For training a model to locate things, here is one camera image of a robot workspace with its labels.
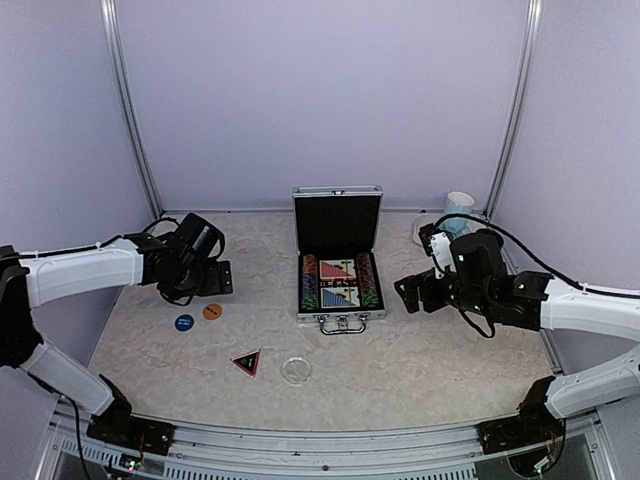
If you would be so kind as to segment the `green chip group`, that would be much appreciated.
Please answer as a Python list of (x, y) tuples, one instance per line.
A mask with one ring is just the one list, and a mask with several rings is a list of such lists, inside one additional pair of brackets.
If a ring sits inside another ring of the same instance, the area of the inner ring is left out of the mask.
[(375, 292), (369, 292), (362, 295), (361, 304), (367, 308), (378, 308), (379, 298)]

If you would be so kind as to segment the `red playing card deck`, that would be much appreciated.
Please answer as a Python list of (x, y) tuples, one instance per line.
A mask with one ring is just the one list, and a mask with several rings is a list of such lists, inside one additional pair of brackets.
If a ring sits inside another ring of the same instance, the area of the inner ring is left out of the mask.
[(353, 259), (321, 260), (319, 269), (321, 280), (357, 279), (355, 261)]

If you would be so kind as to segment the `green chip stack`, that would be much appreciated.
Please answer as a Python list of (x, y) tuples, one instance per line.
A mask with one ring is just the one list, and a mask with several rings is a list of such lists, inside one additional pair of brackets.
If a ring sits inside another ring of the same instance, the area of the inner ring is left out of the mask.
[(304, 293), (301, 297), (301, 309), (311, 311), (319, 309), (319, 298), (316, 292)]

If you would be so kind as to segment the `black triangular dealer button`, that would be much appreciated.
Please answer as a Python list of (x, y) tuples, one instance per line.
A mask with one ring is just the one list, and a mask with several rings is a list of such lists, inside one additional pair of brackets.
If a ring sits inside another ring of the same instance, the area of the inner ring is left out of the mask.
[(260, 355), (261, 350), (257, 349), (247, 354), (231, 358), (230, 361), (249, 376), (255, 377), (258, 371)]

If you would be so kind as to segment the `aluminium poker case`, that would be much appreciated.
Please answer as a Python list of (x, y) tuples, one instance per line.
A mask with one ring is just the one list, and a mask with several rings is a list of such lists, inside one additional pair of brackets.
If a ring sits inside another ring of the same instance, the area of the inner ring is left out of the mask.
[(346, 336), (386, 317), (375, 259), (382, 198), (379, 185), (292, 189), (298, 322)]

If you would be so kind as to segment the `clear round plastic lid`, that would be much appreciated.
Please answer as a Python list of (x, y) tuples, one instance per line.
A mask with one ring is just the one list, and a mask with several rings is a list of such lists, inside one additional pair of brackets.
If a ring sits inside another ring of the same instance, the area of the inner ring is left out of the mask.
[(290, 385), (303, 385), (312, 375), (312, 365), (304, 357), (289, 357), (280, 367), (281, 375)]

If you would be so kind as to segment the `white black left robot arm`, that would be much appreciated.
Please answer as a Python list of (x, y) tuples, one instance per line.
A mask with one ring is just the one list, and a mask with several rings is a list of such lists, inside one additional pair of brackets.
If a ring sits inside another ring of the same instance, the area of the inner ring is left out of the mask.
[(196, 297), (232, 293), (224, 234), (195, 213), (174, 230), (117, 235), (93, 245), (47, 252), (1, 249), (1, 364), (24, 371), (43, 388), (87, 412), (90, 438), (165, 456), (172, 424), (132, 412), (121, 390), (53, 345), (35, 327), (33, 310), (67, 297), (110, 288), (157, 288), (166, 302), (187, 306)]

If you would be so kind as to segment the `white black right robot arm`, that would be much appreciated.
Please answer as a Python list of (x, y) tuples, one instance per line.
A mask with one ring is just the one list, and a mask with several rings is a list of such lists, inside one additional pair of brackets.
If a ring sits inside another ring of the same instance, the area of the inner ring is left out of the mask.
[[(504, 241), (480, 229), (451, 239), (433, 225), (420, 232), (432, 269), (394, 284), (409, 313), (433, 313), (445, 307), (467, 319), (483, 317), (494, 335), (496, 325), (530, 331), (581, 331), (639, 340), (639, 295), (619, 289), (590, 288), (559, 274), (508, 272)], [(517, 449), (559, 437), (567, 418), (639, 392), (639, 350), (577, 373), (535, 381), (516, 415), (482, 422), (478, 434), (484, 453)]]

